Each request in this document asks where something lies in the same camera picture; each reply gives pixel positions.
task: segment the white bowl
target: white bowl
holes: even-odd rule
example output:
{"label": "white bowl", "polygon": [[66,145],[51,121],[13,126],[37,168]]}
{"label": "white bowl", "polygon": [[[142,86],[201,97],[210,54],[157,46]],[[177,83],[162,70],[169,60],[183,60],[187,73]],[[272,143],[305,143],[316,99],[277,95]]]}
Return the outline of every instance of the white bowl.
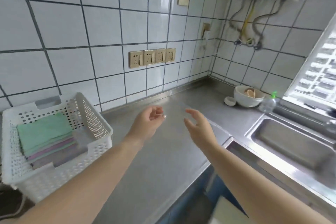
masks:
{"label": "white bowl", "polygon": [[239,105],[243,107],[255,107],[262,102],[265,96],[263,92],[254,89],[256,97],[252,98],[244,94],[246,89],[253,89],[253,88],[249,86],[240,85],[234,89],[233,96]]}

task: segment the white plastic basket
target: white plastic basket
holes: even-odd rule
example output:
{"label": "white plastic basket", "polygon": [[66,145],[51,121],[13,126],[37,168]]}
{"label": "white plastic basket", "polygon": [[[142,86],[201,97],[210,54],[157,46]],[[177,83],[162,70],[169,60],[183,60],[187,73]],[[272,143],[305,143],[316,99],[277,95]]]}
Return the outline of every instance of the white plastic basket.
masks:
{"label": "white plastic basket", "polygon": [[[45,109],[38,109],[35,103],[30,103],[3,112],[2,182],[19,189],[35,203],[61,187],[112,147],[113,129],[82,93],[59,97],[60,104]],[[22,154],[16,127],[57,112],[68,116],[73,133],[88,143],[88,152],[59,167],[49,163],[33,170]]]}

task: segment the stainless steel countertop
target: stainless steel countertop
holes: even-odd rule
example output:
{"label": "stainless steel countertop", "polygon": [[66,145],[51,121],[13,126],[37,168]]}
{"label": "stainless steel countertop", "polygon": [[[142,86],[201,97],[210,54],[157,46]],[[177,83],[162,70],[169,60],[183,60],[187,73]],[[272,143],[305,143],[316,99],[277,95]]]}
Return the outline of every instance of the stainless steel countertop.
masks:
{"label": "stainless steel countertop", "polygon": [[263,113],[256,109],[223,104],[224,98],[232,93],[233,88],[229,85],[203,79],[104,112],[104,118],[114,130],[113,144],[122,140],[135,116],[145,105],[163,106],[167,117],[138,153],[94,224],[155,223],[210,165],[184,127],[183,118],[188,117],[184,109],[188,107],[198,109],[208,118],[223,147],[228,147],[234,140],[236,145],[252,152],[258,158],[259,165],[273,172],[276,178],[285,184],[289,183],[292,188],[299,186],[306,196],[315,196],[319,205],[327,204],[332,209],[336,208],[333,201],[336,191],[322,189],[321,193],[316,191],[321,189],[315,186],[316,181],[304,184],[306,177],[301,179],[302,176],[294,176],[295,179],[292,179],[292,166],[283,163],[280,158],[274,158],[273,154],[260,149],[262,147],[245,136]]}

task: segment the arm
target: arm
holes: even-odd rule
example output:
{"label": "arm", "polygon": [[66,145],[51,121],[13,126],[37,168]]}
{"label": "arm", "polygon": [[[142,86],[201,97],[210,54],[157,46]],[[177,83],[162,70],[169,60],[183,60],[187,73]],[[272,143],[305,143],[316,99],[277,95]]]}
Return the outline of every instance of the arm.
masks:
{"label": "arm", "polygon": [[322,215],[293,197],[216,141],[207,119],[199,111],[187,109],[196,120],[185,119],[195,144],[203,151],[225,185],[247,215],[258,224],[331,224]]}
{"label": "arm", "polygon": [[119,145],[39,202],[16,224],[92,223],[145,140],[154,135],[164,120],[162,107],[146,108]]}

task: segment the clear plastic bottle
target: clear plastic bottle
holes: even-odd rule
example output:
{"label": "clear plastic bottle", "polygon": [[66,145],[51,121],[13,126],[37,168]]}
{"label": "clear plastic bottle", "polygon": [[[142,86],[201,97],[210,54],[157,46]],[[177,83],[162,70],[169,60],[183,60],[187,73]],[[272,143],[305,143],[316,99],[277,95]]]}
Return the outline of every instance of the clear plastic bottle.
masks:
{"label": "clear plastic bottle", "polygon": [[275,98],[277,97],[277,92],[272,92],[272,95],[270,98],[264,98],[264,100],[259,105],[259,110],[265,113],[270,113],[274,110],[274,108],[277,106],[277,102]]}

